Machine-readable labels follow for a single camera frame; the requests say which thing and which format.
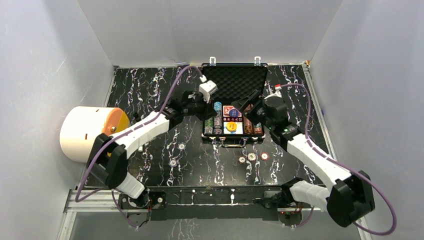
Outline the yellow big blind button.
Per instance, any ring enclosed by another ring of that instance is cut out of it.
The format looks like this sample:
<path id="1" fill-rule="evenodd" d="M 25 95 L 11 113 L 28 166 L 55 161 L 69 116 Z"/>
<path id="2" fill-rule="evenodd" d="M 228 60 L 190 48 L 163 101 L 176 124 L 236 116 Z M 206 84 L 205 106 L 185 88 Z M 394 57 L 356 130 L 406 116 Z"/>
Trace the yellow big blind button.
<path id="1" fill-rule="evenodd" d="M 233 121 L 230 121 L 226 124 L 226 129 L 229 132 L 235 132 L 237 130 L 237 127 L 238 127 L 237 123 Z"/>

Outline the blue small blind button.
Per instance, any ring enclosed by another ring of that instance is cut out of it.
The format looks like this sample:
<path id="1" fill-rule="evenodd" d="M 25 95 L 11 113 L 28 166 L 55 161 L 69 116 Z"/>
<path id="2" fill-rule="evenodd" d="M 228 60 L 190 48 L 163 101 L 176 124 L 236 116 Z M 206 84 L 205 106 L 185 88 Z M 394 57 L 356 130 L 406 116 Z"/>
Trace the blue small blind button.
<path id="1" fill-rule="evenodd" d="M 229 110 L 228 115 L 232 118 L 238 118 L 240 116 L 240 112 L 236 108 L 232 108 Z"/>

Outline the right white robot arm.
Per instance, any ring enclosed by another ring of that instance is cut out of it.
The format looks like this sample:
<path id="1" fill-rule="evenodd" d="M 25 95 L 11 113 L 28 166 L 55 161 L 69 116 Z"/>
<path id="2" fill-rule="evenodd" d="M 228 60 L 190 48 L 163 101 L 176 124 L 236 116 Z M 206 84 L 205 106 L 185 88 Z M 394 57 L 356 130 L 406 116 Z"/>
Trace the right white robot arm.
<path id="1" fill-rule="evenodd" d="M 369 176 L 362 170 L 355 174 L 328 160 L 329 155 L 311 142 L 304 131 L 289 121 L 287 105 L 277 93 L 264 97 L 257 90 L 233 101 L 232 105 L 253 124 L 269 130 L 271 139 L 283 150 L 309 167 L 324 184 L 308 183 L 294 178 L 272 196 L 256 199 L 266 208 L 282 205 L 295 207 L 306 203 L 326 211 L 341 227 L 347 227 L 375 209 Z"/>

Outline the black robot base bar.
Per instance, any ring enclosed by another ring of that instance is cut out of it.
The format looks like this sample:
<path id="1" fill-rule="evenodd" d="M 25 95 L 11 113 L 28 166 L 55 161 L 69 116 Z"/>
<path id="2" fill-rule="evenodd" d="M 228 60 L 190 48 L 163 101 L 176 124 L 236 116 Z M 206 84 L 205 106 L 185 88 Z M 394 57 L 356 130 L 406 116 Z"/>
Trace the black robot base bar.
<path id="1" fill-rule="evenodd" d="M 151 221 L 177 219 L 262 219 L 298 222 L 310 204 L 282 197 L 280 186 L 151 187 L 140 200 L 119 194 L 119 207 Z"/>

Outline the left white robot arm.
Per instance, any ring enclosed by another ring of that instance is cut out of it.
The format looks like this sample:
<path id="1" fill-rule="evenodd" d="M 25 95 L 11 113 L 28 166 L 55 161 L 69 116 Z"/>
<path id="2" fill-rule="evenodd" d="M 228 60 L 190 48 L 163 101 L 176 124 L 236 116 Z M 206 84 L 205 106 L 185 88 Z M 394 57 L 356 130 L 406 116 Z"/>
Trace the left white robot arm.
<path id="1" fill-rule="evenodd" d="M 85 177 L 95 176 L 107 189 L 117 190 L 137 208 L 149 203 L 143 183 L 128 172 L 129 157 L 139 147 L 179 125 L 185 116 L 207 120 L 216 116 L 211 102 L 213 90 L 184 91 L 180 97 L 167 96 L 161 107 L 123 131 L 99 134 L 92 145 Z"/>

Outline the blue ten chip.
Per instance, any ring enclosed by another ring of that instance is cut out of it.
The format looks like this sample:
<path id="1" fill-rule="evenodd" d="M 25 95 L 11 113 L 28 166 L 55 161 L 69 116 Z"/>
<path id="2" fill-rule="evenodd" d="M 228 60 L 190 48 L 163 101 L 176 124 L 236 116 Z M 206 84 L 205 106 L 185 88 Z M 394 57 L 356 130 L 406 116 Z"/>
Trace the blue ten chip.
<path id="1" fill-rule="evenodd" d="M 174 159 L 171 159 L 168 164 L 170 167 L 174 168 L 175 166 L 178 165 L 178 162 Z"/>
<path id="2" fill-rule="evenodd" d="M 184 151 L 184 150 L 186 149 L 186 145 L 185 145 L 184 143 L 180 143 L 180 144 L 177 146 L 177 148 L 178 148 L 180 151 Z"/>

